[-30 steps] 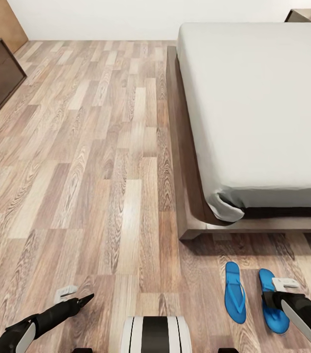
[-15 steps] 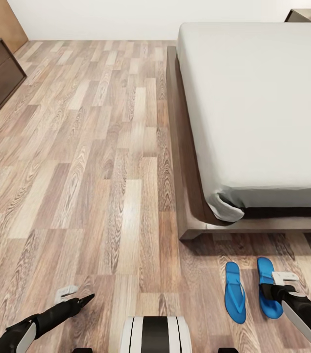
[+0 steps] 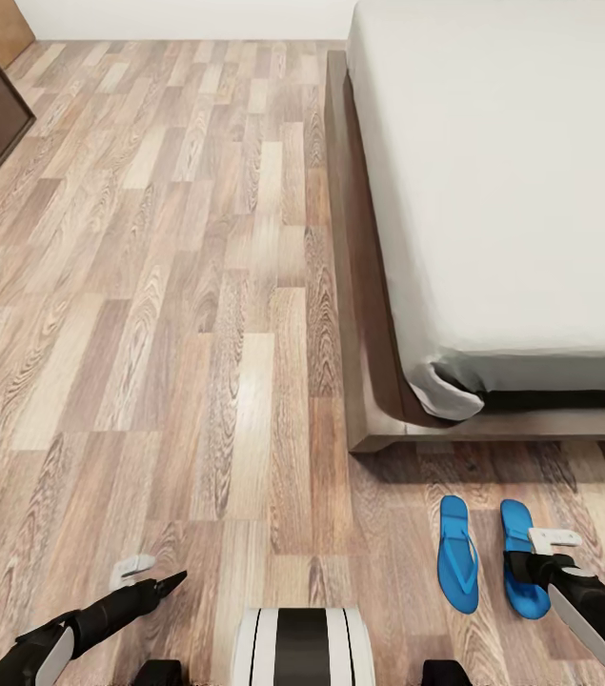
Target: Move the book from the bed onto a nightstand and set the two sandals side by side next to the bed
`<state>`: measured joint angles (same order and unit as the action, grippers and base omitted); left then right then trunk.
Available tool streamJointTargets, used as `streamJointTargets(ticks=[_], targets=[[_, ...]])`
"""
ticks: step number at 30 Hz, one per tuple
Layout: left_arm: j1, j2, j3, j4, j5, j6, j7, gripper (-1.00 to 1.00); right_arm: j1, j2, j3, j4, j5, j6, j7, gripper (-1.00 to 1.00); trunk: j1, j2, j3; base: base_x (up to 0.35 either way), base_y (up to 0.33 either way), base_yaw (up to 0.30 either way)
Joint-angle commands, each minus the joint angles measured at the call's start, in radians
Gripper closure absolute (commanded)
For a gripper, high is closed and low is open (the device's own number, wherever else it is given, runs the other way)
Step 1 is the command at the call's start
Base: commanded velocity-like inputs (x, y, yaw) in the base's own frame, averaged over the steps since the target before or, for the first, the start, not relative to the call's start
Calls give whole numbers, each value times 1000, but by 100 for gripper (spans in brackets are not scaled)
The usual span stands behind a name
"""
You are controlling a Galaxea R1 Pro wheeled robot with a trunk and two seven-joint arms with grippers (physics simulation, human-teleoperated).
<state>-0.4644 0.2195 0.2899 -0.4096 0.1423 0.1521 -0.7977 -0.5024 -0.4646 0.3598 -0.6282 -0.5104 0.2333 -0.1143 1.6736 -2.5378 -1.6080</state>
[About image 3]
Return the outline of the sandal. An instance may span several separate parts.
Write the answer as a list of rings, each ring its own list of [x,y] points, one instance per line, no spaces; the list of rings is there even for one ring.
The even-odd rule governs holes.
[[[500,503],[500,512],[504,525],[506,551],[530,552],[534,545],[527,537],[529,528],[534,527],[531,512],[524,503],[514,499],[504,499]],[[524,618],[540,619],[553,607],[550,596],[542,587],[515,581],[506,560],[504,560],[504,583],[512,608]]]
[[[447,495],[440,504],[440,541],[437,577],[446,599],[461,613],[478,609],[478,556],[470,549],[468,508],[458,496]]]

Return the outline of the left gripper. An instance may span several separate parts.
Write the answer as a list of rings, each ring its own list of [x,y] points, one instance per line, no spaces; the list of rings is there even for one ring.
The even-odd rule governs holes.
[[[135,582],[132,586],[124,586],[96,601],[106,616],[106,632],[102,640],[105,641],[138,616],[149,615],[155,611],[161,598],[170,594],[187,575],[185,571],[158,582],[153,578],[147,578]]]

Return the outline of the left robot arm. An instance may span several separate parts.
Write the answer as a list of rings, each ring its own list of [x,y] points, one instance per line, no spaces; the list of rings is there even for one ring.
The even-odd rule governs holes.
[[[110,594],[87,609],[46,620],[15,639],[0,660],[0,686],[53,686],[71,660],[105,641],[138,616],[156,610],[161,598],[187,577],[187,571],[155,582],[135,582],[131,575],[151,570],[154,556],[136,555],[115,563]]]

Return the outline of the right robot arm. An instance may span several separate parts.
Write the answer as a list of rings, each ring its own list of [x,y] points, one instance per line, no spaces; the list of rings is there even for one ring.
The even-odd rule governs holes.
[[[504,551],[515,581],[542,587],[558,616],[605,666],[605,585],[597,575],[575,566],[572,557],[554,554],[552,546],[582,544],[575,531],[529,528],[530,552]]]

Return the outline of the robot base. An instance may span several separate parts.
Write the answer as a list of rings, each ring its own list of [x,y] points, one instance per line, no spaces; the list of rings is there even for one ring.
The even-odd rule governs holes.
[[[139,671],[133,686],[182,686],[180,661],[150,659]],[[421,686],[471,686],[456,660],[425,660]]]

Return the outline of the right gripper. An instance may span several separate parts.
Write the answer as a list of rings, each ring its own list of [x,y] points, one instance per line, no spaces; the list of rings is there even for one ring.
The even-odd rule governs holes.
[[[508,564],[508,569],[512,572],[515,581],[528,583],[542,587],[540,572],[546,564],[571,564],[575,561],[572,557],[564,554],[539,555],[524,551],[504,551],[504,560]],[[546,589],[544,589],[546,591]],[[548,591],[546,591],[548,593]]]

